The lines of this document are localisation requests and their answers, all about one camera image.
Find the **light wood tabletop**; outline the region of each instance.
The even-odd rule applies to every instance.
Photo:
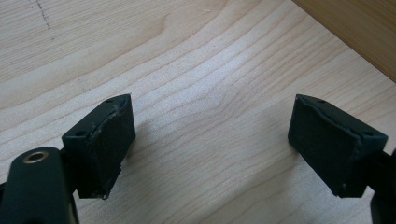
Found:
[[[0,3],[0,182],[106,98],[129,93],[136,141],[88,223],[371,223],[289,145],[296,93],[396,148],[396,84],[290,0]]]

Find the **wooden table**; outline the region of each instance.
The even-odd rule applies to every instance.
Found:
[[[371,223],[289,145],[296,93],[389,135],[396,85],[291,1],[2,1],[0,182],[22,152],[130,93],[137,131],[86,223]]]

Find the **dark mark on wood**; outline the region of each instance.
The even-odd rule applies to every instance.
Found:
[[[41,6],[41,4],[38,2],[38,0],[35,0],[35,2],[37,3],[38,8],[40,8],[41,16],[43,17],[43,20],[46,23],[47,28],[50,30],[49,17],[46,15],[44,8]]]

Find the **brown wooden board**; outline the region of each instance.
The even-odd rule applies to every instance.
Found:
[[[293,0],[396,81],[395,0]]]

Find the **black bracket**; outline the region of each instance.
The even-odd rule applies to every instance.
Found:
[[[295,98],[290,144],[335,196],[359,198],[367,186],[374,223],[396,223],[396,150],[383,151],[388,137],[318,98]]]
[[[107,99],[62,137],[21,154],[0,185],[0,223],[78,223],[72,193],[106,199],[135,140],[130,95]]]

